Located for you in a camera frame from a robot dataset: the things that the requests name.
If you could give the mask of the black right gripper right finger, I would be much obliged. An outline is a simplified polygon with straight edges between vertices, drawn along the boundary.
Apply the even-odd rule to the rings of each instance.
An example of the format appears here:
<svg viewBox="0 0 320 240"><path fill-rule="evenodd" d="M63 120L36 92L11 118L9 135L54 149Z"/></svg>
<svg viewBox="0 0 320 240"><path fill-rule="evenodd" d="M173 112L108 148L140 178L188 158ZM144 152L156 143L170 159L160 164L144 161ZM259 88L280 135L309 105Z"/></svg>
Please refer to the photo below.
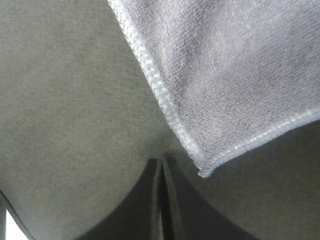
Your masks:
<svg viewBox="0 0 320 240"><path fill-rule="evenodd" d="M165 240L256 240L212 207L192 186L177 161L162 160L162 230Z"/></svg>

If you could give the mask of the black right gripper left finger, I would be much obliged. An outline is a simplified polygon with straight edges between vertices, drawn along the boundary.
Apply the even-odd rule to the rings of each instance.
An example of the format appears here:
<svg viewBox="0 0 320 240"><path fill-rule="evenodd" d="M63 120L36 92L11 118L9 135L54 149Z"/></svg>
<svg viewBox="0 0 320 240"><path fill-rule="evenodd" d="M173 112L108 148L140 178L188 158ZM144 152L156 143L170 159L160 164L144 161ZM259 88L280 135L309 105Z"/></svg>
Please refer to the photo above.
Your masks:
<svg viewBox="0 0 320 240"><path fill-rule="evenodd" d="M124 200L79 240L158 240L162 162L149 159Z"/></svg>

